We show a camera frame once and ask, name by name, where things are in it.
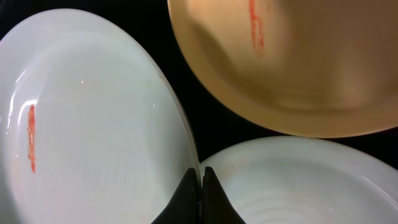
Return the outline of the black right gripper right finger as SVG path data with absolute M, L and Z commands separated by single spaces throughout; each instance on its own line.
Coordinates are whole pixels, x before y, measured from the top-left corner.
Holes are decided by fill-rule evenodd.
M 245 224 L 211 167 L 205 167 L 202 194 L 204 224 Z

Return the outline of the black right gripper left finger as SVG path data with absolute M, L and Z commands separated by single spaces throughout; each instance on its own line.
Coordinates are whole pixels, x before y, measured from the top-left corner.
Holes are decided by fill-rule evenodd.
M 196 171 L 194 168 L 189 168 L 169 203 L 152 224 L 197 224 L 198 196 Z

